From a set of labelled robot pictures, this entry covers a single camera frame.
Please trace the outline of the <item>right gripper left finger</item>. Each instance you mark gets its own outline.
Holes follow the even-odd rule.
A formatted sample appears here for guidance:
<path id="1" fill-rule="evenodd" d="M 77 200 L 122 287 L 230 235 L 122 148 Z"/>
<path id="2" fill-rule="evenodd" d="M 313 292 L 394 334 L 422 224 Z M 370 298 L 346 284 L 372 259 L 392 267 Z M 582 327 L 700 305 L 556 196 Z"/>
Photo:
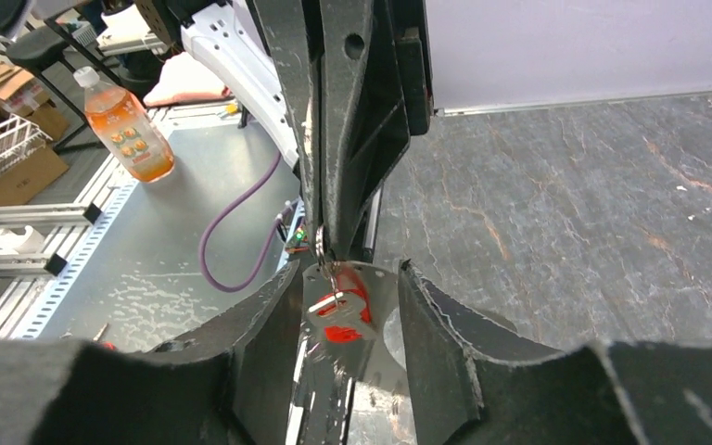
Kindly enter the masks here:
<path id="1" fill-rule="evenodd" d="M 146 352 L 0 340 L 0 444 L 281 444 L 302 273 Z"/>

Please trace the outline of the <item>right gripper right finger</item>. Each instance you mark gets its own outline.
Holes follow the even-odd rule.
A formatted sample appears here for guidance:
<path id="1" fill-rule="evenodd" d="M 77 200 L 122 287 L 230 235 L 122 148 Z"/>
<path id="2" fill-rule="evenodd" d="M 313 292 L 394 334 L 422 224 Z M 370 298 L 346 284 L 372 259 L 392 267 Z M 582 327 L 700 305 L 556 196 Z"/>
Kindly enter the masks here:
<path id="1" fill-rule="evenodd" d="M 409 261 L 400 323 L 422 444 L 712 444 L 712 340 L 557 350 L 450 297 Z"/>

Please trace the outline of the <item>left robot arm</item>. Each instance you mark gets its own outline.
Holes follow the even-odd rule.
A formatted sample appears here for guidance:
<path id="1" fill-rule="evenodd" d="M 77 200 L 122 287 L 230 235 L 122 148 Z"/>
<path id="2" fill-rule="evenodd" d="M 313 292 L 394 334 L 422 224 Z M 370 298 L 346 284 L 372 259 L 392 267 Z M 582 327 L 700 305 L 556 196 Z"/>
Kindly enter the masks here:
<path id="1" fill-rule="evenodd" d="M 140 1 L 299 173 L 320 258 L 363 261 L 375 194 L 433 114 L 422 1 Z"/>

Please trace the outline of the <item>large metal keyring plate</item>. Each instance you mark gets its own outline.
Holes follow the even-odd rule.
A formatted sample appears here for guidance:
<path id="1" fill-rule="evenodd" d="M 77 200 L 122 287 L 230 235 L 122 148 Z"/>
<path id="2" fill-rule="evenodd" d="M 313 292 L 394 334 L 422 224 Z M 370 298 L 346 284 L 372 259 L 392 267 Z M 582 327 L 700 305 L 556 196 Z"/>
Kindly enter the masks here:
<path id="1" fill-rule="evenodd" d="M 407 377 L 386 344 L 398 319 L 397 276 L 369 263 L 368 286 L 376 340 L 334 343 L 306 317 L 294 370 L 287 444 L 414 444 L 417 441 Z"/>

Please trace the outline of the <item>red tag key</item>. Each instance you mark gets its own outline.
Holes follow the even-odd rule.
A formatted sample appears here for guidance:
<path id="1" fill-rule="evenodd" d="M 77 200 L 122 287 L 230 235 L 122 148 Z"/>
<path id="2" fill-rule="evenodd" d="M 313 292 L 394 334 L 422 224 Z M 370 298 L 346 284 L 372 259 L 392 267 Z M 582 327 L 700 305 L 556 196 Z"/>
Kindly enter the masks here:
<path id="1" fill-rule="evenodd" d="M 362 265 L 340 262 L 333 267 L 310 266 L 304 271 L 306 317 L 334 343 L 376 340 Z"/>

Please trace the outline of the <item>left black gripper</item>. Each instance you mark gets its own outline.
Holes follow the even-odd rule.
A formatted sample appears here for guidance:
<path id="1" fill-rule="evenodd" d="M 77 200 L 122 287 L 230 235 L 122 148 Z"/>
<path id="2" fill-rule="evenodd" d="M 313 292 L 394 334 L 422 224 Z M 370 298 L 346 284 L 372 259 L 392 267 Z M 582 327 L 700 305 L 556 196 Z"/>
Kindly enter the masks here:
<path id="1" fill-rule="evenodd" d="M 396 156 L 410 136 L 429 130 L 434 97 L 426 2 L 330 1 L 321 10 L 323 28 L 319 6 L 253 1 L 251 12 L 298 144 L 308 231 L 315 235 L 323 225 L 326 253 L 346 259 Z"/>

